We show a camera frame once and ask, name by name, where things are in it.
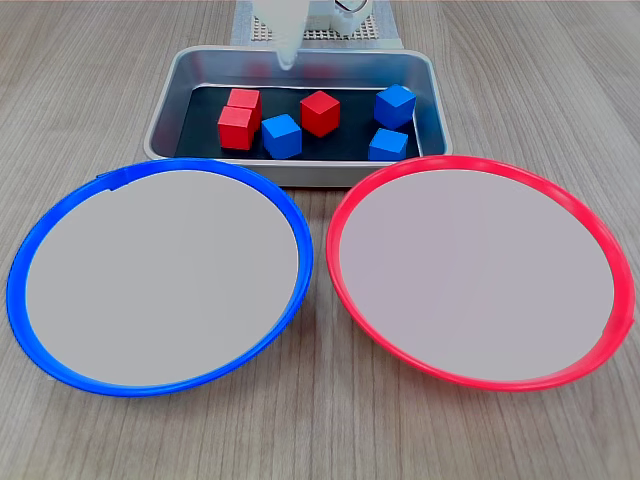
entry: red cube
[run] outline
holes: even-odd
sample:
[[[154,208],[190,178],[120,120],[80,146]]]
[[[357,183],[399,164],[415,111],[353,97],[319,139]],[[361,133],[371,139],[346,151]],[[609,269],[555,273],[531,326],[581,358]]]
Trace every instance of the red cube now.
[[[322,91],[300,102],[302,128],[316,137],[324,137],[340,126],[340,102]]]
[[[248,108],[224,107],[218,120],[220,146],[234,150],[249,150],[255,131]]]
[[[260,122],[262,122],[262,100],[258,90],[246,90],[242,88],[231,89],[227,106],[248,108],[251,110],[251,128],[254,133],[260,130]]]

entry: silver tray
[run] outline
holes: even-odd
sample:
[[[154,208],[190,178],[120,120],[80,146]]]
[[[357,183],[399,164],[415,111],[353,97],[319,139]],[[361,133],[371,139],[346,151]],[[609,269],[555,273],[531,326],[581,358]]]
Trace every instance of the silver tray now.
[[[184,130],[191,128],[185,119],[192,92],[199,88],[348,90],[370,91],[373,95],[395,83],[411,89],[417,97],[411,129],[417,144],[414,151],[420,156],[449,154],[449,136],[433,66],[420,53],[408,50],[301,50],[295,66],[283,71],[271,50],[218,46],[191,47],[176,55],[153,114],[144,150],[151,159],[172,158],[180,153],[178,146]],[[211,124],[206,127],[211,128],[211,135],[217,135],[215,115],[211,112]],[[343,122],[340,128],[349,128],[349,124]],[[366,151],[355,160],[332,158],[331,154],[326,156],[322,159],[272,160],[240,158],[236,154],[233,158],[215,158],[245,166],[283,187],[351,187],[373,171],[392,163],[371,162],[367,160]]]

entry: wood grain surface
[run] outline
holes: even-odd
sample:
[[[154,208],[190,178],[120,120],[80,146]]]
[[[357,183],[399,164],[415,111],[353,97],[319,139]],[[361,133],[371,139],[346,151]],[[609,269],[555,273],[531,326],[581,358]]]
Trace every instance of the wood grain surface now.
[[[397,2],[434,62],[455,153],[567,188],[640,278],[640,4]],[[58,200],[144,160],[169,63],[228,43],[232,2],[0,3],[0,281]],[[341,192],[292,191],[316,269],[285,333],[216,382],[160,398],[86,394],[40,371],[0,312],[0,478],[640,479],[640,332],[604,367],[533,394],[405,366],[339,303],[324,239]]]

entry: blue plate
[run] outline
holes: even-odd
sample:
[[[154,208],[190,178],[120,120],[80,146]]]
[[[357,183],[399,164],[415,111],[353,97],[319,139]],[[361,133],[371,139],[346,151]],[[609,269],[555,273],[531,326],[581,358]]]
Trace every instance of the blue plate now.
[[[27,313],[26,287],[29,269],[36,252],[53,227],[71,210],[105,190],[117,190],[130,182],[151,175],[195,170],[235,179],[260,192],[284,215],[293,231],[298,248],[298,276],[290,301],[275,326],[255,346],[224,366],[204,375],[171,384],[154,386],[123,386],[96,381],[60,363],[38,340]],[[270,180],[243,167],[193,158],[157,160],[127,166],[106,174],[78,188],[58,202],[33,227],[13,261],[6,289],[9,322],[24,352],[42,370],[72,387],[87,392],[121,397],[142,397],[174,393],[217,379],[247,363],[265,349],[291,322],[308,291],[313,270],[313,244],[309,227],[293,200]]]

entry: block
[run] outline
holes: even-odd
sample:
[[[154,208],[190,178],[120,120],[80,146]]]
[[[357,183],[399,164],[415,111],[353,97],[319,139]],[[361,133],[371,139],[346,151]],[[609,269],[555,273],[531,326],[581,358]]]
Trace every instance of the block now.
[[[324,137],[340,126],[340,102],[318,91],[300,102],[302,128],[316,137]]]
[[[369,160],[399,162],[407,156],[409,136],[400,132],[379,129],[369,144]]]
[[[254,133],[260,129],[260,122],[262,121],[262,98],[258,90],[233,88],[231,89],[231,94],[229,94],[227,105],[229,107],[248,108],[251,110],[251,128]]]
[[[413,118],[416,96],[407,88],[392,85],[376,95],[373,117],[389,130],[395,130]]]
[[[262,143],[272,158],[284,160],[302,153],[302,130],[289,115],[262,122]]]
[[[220,146],[233,150],[249,150],[253,143],[251,110],[225,106],[218,120]]]

